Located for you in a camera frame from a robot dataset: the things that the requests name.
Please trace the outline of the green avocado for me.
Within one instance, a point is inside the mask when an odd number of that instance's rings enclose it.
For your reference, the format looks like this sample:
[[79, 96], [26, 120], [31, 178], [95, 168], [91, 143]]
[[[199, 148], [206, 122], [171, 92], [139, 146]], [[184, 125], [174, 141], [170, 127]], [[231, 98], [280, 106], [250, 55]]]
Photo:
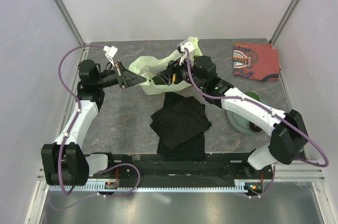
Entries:
[[153, 78], [152, 78], [152, 81], [153, 81], [153, 83], [155, 84], [155, 85], [166, 85], [166, 82], [161, 78], [161, 77], [159, 77], [159, 76], [154, 76]]

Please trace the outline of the light green plastic bag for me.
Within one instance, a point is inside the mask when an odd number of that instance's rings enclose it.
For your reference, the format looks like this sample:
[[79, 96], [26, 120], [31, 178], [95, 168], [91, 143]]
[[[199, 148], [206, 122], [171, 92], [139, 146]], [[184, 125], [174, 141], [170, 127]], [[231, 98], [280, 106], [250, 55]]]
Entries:
[[191, 86], [191, 84], [182, 81], [177, 85], [156, 85], [153, 78], [158, 72], [166, 69], [168, 63], [175, 59], [180, 59], [181, 54], [178, 50], [173, 51], [163, 59], [157, 59], [152, 56], [141, 56], [132, 62], [128, 68], [129, 71], [146, 78], [146, 82], [139, 84], [148, 96], [158, 95], [165, 92], [178, 92]]

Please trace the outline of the dark purple fruit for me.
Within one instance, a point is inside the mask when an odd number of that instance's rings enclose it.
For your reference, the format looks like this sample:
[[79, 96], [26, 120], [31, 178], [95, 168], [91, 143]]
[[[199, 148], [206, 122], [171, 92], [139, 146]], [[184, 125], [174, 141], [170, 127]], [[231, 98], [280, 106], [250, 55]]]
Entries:
[[262, 129], [259, 126], [257, 126], [256, 124], [254, 124], [252, 122], [249, 122], [249, 128], [250, 128], [251, 131], [253, 131], [255, 133], [262, 131]]

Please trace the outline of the green lime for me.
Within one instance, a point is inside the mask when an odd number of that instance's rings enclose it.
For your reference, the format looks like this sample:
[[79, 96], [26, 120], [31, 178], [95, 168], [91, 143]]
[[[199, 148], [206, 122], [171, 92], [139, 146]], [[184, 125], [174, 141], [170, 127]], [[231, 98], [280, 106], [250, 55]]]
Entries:
[[254, 92], [248, 91], [245, 94], [256, 101], [260, 101], [259, 96]]

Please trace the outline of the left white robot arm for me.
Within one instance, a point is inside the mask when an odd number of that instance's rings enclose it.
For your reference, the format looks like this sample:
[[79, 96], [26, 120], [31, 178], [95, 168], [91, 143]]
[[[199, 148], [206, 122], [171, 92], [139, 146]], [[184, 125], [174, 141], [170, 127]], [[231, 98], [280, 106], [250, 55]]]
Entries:
[[48, 185], [83, 186], [97, 172], [111, 178], [116, 172], [112, 155], [93, 153], [84, 155], [82, 145], [93, 119], [104, 101], [104, 88], [119, 86], [122, 89], [146, 82], [146, 78], [127, 70], [122, 63], [108, 65], [100, 71], [93, 60], [78, 65], [80, 81], [77, 86], [73, 113], [61, 134], [51, 144], [43, 145], [41, 157]]

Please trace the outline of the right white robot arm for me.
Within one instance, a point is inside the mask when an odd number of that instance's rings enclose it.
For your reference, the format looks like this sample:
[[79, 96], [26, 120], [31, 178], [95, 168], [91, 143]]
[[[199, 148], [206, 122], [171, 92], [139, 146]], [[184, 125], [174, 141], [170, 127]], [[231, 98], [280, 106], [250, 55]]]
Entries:
[[207, 102], [238, 114], [270, 136], [269, 145], [254, 150], [242, 164], [243, 175], [247, 178], [255, 178], [261, 169], [277, 162], [291, 164], [308, 142], [307, 130], [298, 111], [275, 109], [244, 94], [218, 77], [210, 57], [195, 57], [191, 65], [186, 61], [170, 61], [157, 76], [167, 85], [185, 81], [196, 86]]

